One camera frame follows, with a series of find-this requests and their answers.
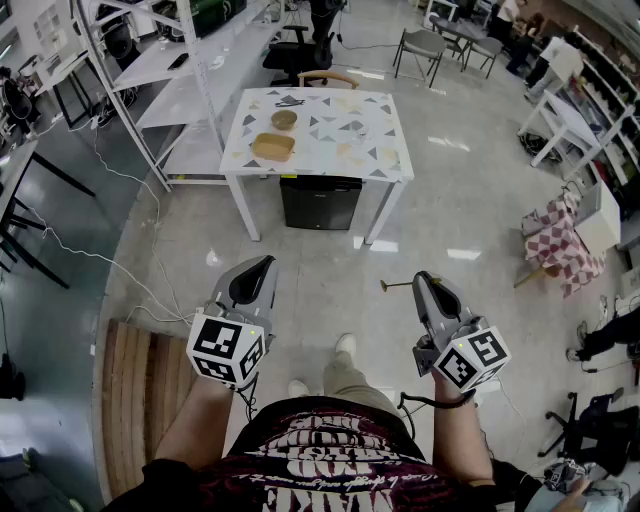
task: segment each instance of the forearm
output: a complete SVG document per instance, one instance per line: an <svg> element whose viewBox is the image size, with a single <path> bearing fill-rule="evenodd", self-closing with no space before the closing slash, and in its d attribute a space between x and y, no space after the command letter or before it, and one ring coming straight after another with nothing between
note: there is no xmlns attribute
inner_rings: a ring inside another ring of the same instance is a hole
<svg viewBox="0 0 640 512"><path fill-rule="evenodd" d="M442 376L434 373L434 381L436 400L460 400L461 395ZM433 465L463 482L493 479L491 459L472 400L456 409L435 410Z"/></svg>
<svg viewBox="0 0 640 512"><path fill-rule="evenodd" d="M213 379L198 377L156 450L156 459L201 469L222 458L233 392Z"/></svg>

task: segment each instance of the person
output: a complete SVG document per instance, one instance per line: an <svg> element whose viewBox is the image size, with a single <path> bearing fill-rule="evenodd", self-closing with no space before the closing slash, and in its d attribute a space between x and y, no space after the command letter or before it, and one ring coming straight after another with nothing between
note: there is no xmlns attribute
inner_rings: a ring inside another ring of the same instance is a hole
<svg viewBox="0 0 640 512"><path fill-rule="evenodd" d="M502 498L473 401L435 410L429 464L391 401L354 367L355 351L353 335L342 336L325 396L293 381L291 398L263 408L224 458L232 393L199 377L144 482L104 510L495 511ZM461 400L433 378L436 400Z"/></svg>
<svg viewBox="0 0 640 512"><path fill-rule="evenodd" d="M11 69L0 66L0 84L2 85L4 112L8 114L10 120L20 128L22 135L29 138L31 136L29 123L36 122L40 117L40 112L21 90L23 81L27 83L26 79L19 75L12 77Z"/></svg>
<svg viewBox="0 0 640 512"><path fill-rule="evenodd" d="M617 316L602 329L587 334L587 324L583 322L578 327L578 339L582 348L567 349L569 361L591 361L595 355L602 354L613 348L616 343L631 345L640 341L640 307L626 315Z"/></svg>
<svg viewBox="0 0 640 512"><path fill-rule="evenodd" d="M580 52L566 40L561 40L560 46L556 46L550 55L549 68L544 76L524 96L531 103L537 103L546 89L557 92L571 76L579 76L583 69Z"/></svg>
<svg viewBox="0 0 640 512"><path fill-rule="evenodd" d="M514 496L515 512L622 512L622 489L610 481L591 482L579 478L564 494L548 489L531 475L513 464L492 459L494 481L497 487Z"/></svg>
<svg viewBox="0 0 640 512"><path fill-rule="evenodd" d="M518 39L518 42L511 52L511 60L509 64L507 64L507 71L509 71L509 73L518 75L518 70L520 66L527 61L533 42L540 33L543 23L544 16L539 12L535 13L531 19L527 21L522 31L522 37Z"/></svg>
<svg viewBox="0 0 640 512"><path fill-rule="evenodd" d="M514 22L520 17L520 8L527 5L527 0L505 0L498 11L496 19L491 24L489 37L493 37L507 45L511 36Z"/></svg>
<svg viewBox="0 0 640 512"><path fill-rule="evenodd" d="M536 60L531 73L525 79L525 85L527 88L531 88L538 83L538 81L545 75L549 69L549 61L553 58L556 51L563 44L562 37L552 37L550 41L547 41L546 45L543 44L544 50Z"/></svg>

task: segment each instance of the maroon t-shirt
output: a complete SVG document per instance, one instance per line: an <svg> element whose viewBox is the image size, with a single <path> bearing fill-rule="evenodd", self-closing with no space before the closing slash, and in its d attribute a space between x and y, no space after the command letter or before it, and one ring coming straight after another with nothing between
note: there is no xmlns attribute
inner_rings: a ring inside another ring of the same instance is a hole
<svg viewBox="0 0 640 512"><path fill-rule="evenodd" d="M110 512L495 510L486 489L427 464L399 418L327 397L265 407L229 454L204 470L159 460L144 475Z"/></svg>

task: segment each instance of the white shelving unit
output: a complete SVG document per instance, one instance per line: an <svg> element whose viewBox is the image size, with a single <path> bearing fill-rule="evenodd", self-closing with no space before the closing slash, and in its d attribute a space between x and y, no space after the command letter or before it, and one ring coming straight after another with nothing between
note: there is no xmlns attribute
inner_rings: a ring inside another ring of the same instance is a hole
<svg viewBox="0 0 640 512"><path fill-rule="evenodd" d="M95 0L119 9L103 20L89 23L81 0L72 0L80 13L80 30L91 60L105 90L123 119L132 138L152 166L165 189L178 184L226 185L219 174L224 137L219 128L222 113L231 108L234 94L261 68L258 61L281 29L282 21L266 21L271 0L255 0L213 33L195 36L189 0L177 0L179 20L169 19L150 10L157 0L127 4L119 0ZM156 22L179 28L184 43L155 41L117 78L112 79L98 51L93 36L105 20L135 12ZM284 0L280 0L280 20L284 20ZM180 68L169 70L182 54L189 59ZM128 115L117 94L129 87L168 80L137 123ZM162 155L153 155L144 143L141 130L156 126L184 125L180 135Z"/></svg>

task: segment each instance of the khaki pants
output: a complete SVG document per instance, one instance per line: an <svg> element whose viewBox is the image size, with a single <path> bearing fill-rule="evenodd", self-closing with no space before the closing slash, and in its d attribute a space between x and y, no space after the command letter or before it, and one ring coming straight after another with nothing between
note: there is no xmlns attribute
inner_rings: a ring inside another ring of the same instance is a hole
<svg viewBox="0 0 640 512"><path fill-rule="evenodd" d="M364 374L356 370L347 352L336 352L324 369L323 383L325 396L368 405L399 416L391 400L367 384Z"/></svg>

